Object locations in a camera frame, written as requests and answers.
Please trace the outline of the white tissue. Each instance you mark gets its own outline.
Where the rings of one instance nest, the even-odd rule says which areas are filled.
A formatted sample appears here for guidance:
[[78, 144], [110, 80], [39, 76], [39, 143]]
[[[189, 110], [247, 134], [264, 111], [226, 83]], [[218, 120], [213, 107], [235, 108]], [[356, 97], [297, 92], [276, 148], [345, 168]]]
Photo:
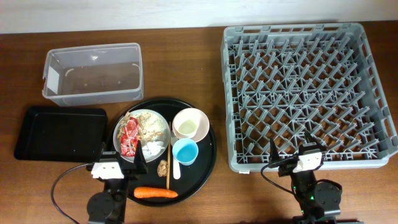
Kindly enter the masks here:
[[162, 141], [148, 142], [142, 147], [144, 157], [154, 157], [158, 155], [164, 149], [164, 143]]

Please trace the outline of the red snack wrapper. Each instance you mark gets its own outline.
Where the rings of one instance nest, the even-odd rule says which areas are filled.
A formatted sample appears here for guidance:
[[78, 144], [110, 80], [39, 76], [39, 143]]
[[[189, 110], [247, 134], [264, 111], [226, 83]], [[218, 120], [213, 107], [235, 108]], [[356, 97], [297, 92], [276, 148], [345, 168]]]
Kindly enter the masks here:
[[139, 122], [136, 118], [132, 116], [123, 118], [119, 127], [118, 139], [121, 144], [121, 155], [126, 157], [135, 156], [137, 143], [141, 139]]

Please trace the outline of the light blue cup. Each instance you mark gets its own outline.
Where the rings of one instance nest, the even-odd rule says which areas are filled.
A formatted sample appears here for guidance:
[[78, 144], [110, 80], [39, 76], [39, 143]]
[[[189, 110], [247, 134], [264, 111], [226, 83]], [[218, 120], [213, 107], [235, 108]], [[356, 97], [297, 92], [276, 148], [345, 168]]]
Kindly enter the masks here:
[[172, 146], [172, 154], [181, 165], [190, 166], [198, 156], [198, 145], [189, 138], [179, 139]]

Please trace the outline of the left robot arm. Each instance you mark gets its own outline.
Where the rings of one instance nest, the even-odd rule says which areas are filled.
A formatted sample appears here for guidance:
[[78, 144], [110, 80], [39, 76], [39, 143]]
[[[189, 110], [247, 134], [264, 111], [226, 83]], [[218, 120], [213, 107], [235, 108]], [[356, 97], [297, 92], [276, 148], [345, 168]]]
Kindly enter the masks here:
[[94, 179], [104, 183], [104, 189], [88, 201], [88, 222], [124, 223], [129, 183], [147, 172], [140, 141], [131, 165], [124, 165], [123, 158], [117, 151], [102, 152], [99, 160], [93, 164], [91, 174]]

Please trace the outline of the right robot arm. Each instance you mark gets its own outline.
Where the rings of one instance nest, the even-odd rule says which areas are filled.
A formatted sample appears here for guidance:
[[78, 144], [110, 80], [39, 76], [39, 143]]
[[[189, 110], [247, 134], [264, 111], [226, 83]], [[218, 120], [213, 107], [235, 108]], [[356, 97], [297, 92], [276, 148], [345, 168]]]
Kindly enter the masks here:
[[[270, 140], [270, 161], [261, 169], [262, 177], [277, 188], [294, 196], [301, 209], [301, 216], [295, 216], [293, 223], [356, 223], [356, 221], [337, 220], [341, 214], [340, 202], [342, 186], [328, 179], [316, 179], [314, 172], [321, 168], [325, 158], [326, 147], [322, 146], [310, 133], [305, 133], [306, 143], [298, 147], [298, 153], [281, 158], [278, 148]], [[286, 189], [268, 179], [264, 170], [278, 168], [280, 177], [291, 178], [290, 189]]]

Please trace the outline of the cream white cup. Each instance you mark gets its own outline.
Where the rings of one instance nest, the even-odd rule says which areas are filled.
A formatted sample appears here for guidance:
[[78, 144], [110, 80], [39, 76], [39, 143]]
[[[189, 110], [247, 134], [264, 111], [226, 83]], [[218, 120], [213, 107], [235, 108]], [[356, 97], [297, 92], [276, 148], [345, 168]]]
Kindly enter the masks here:
[[198, 118], [189, 111], [181, 111], [174, 117], [174, 131], [183, 138], [194, 137], [198, 126]]

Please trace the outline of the pink bowl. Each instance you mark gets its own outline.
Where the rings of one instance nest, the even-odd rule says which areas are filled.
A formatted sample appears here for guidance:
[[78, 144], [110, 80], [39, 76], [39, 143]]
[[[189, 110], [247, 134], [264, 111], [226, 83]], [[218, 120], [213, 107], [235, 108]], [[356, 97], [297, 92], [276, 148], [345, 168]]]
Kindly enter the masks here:
[[[196, 135], [194, 135], [194, 137], [189, 138], [189, 139], [192, 139], [195, 142], [201, 141], [208, 134], [209, 129], [210, 129], [210, 122], [209, 122], [207, 115], [204, 112], [202, 112], [201, 110], [196, 109], [196, 108], [186, 108], [181, 111], [189, 111], [189, 112], [193, 113], [198, 118], [199, 126], [198, 126], [197, 133], [196, 133]], [[174, 131], [174, 119], [172, 121], [172, 130]], [[176, 134], [175, 131], [174, 131], [174, 134], [176, 135], [176, 137], [178, 139], [183, 139], [183, 137]]]

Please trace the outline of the white plastic fork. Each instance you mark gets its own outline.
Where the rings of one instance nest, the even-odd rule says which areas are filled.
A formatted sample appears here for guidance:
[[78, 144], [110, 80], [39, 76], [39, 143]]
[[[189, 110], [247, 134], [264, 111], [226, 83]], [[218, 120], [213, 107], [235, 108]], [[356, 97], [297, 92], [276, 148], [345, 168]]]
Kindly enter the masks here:
[[[170, 137], [170, 143], [171, 146], [174, 146], [174, 144], [178, 141], [178, 138], [174, 134], [174, 131], [171, 130], [171, 137]], [[180, 164], [176, 160], [175, 156], [173, 156], [173, 178], [175, 180], [178, 180], [181, 177], [181, 172], [180, 172]]]

